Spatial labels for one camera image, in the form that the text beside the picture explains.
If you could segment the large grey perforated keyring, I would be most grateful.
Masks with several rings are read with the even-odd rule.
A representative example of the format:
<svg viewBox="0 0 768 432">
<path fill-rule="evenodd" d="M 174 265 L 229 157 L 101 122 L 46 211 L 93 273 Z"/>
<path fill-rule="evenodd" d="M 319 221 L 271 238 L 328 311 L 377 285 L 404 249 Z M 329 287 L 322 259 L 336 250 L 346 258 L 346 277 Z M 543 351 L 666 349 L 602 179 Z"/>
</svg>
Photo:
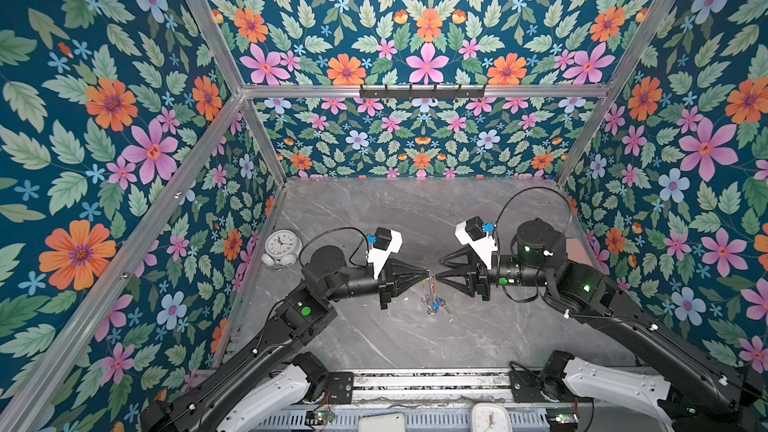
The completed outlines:
<svg viewBox="0 0 768 432">
<path fill-rule="evenodd" d="M 427 276 L 428 276 L 428 279 L 427 279 L 427 280 L 425 280 L 424 282 L 422 282 L 422 289 L 423 289 L 423 302 L 424 302 L 424 304 L 425 304 L 426 310 L 427 310 L 427 301 L 428 301 L 429 299 L 433 299 L 433 298 L 437 297 L 437 295 L 436 295 L 436 294 L 433 294 L 433 293 L 432 293 L 432 291 L 431 291 L 431 289 L 430 289 L 430 277 L 431 277 L 431 276 L 434 276 L 434 277 L 435 277 L 435 275 L 434 275 L 434 273 L 433 273 L 432 271 L 429 271 L 429 272 L 427 273 Z"/>
</svg>

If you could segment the key with blue tag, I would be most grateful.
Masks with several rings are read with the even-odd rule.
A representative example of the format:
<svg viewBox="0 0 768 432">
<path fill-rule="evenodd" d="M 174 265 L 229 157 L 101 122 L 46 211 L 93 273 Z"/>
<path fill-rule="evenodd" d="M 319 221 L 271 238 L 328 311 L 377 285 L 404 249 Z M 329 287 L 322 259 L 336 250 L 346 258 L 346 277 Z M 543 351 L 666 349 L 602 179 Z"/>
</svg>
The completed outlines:
<svg viewBox="0 0 768 432">
<path fill-rule="evenodd" d="M 437 314 L 440 310 L 445 308 L 445 301 L 442 298 L 435 297 L 427 301 L 427 313 L 429 315 Z"/>
</svg>

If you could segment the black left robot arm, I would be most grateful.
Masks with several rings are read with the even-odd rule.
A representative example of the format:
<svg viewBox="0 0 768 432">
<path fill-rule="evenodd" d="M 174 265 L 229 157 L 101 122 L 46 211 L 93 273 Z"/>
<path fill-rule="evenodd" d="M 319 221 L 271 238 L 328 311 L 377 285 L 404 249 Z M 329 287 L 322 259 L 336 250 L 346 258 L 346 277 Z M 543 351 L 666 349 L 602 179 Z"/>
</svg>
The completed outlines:
<svg viewBox="0 0 768 432">
<path fill-rule="evenodd" d="M 304 347 L 336 318 L 335 302 L 377 295 L 391 300 L 428 275 L 388 258 L 380 273 L 350 266 L 333 245 L 317 249 L 303 278 L 268 314 L 260 332 L 199 385 L 173 401 L 156 400 L 140 416 L 145 431 L 248 431 L 283 407 L 317 399 L 327 368 Z"/>
</svg>

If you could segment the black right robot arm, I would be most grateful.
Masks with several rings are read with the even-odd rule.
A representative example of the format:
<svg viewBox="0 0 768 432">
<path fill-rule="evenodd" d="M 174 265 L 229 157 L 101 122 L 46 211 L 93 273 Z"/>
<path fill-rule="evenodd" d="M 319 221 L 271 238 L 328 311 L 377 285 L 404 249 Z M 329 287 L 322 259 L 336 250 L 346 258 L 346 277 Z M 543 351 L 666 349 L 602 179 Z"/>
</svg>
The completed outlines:
<svg viewBox="0 0 768 432">
<path fill-rule="evenodd" d="M 653 369 L 630 373 L 553 352 L 540 379 L 555 393 L 606 401 L 675 431 L 756 431 L 762 376 L 717 362 L 653 316 L 601 271 L 567 256 L 563 233 L 536 218 L 522 223 L 501 254 L 495 227 L 473 217 L 457 225 L 461 247 L 440 259 L 436 279 L 489 300 L 494 287 L 532 287 L 567 319 L 612 338 Z"/>
</svg>

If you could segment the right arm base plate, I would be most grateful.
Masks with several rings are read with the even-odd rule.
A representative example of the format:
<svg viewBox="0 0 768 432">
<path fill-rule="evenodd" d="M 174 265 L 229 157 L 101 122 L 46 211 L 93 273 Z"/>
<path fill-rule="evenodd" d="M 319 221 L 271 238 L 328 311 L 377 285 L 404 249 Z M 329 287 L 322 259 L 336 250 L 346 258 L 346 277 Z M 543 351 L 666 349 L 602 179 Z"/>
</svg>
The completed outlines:
<svg viewBox="0 0 768 432">
<path fill-rule="evenodd" d="M 510 390 L 516 403 L 568 403 L 575 396 L 561 383 L 540 378 L 538 373 L 514 369 L 508 373 Z"/>
</svg>

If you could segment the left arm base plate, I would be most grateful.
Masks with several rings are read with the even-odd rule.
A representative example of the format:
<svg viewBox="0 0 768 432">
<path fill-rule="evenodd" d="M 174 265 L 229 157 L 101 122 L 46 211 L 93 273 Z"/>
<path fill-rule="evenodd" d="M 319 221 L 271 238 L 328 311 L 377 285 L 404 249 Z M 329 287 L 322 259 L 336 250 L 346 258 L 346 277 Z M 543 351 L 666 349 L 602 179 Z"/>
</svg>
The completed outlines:
<svg viewBox="0 0 768 432">
<path fill-rule="evenodd" d="M 355 374 L 349 371 L 330 372 L 320 378 L 314 378 L 301 400 L 302 404 L 347 405 L 352 403 Z"/>
</svg>

